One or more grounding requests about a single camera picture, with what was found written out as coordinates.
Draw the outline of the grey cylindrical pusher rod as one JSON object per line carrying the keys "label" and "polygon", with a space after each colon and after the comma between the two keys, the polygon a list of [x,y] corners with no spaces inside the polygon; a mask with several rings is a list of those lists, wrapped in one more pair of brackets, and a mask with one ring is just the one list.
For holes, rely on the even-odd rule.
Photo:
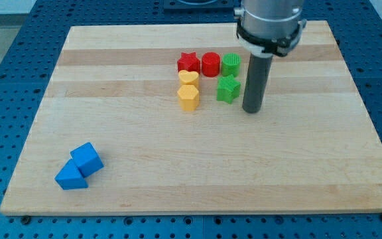
{"label": "grey cylindrical pusher rod", "polygon": [[250,56],[242,103],[247,113],[257,113],[261,109],[272,59],[272,54],[268,57]]}

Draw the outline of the black white tool mount ring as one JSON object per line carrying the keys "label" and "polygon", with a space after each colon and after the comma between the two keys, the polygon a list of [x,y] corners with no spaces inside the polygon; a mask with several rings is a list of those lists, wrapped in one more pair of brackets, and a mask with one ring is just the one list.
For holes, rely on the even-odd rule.
{"label": "black white tool mount ring", "polygon": [[263,39],[252,35],[237,22],[236,37],[238,42],[256,57],[269,57],[270,54],[285,57],[299,44],[302,32],[306,27],[307,20],[303,19],[297,23],[297,28],[290,34],[280,39]]}

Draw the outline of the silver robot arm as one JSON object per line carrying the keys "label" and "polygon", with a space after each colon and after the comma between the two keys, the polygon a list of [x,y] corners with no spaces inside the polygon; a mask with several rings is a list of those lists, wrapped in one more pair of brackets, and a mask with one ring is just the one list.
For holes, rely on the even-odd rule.
{"label": "silver robot arm", "polygon": [[274,56],[285,57],[300,42],[306,20],[303,0],[243,0],[234,9],[236,36],[250,52],[242,108],[261,109]]}

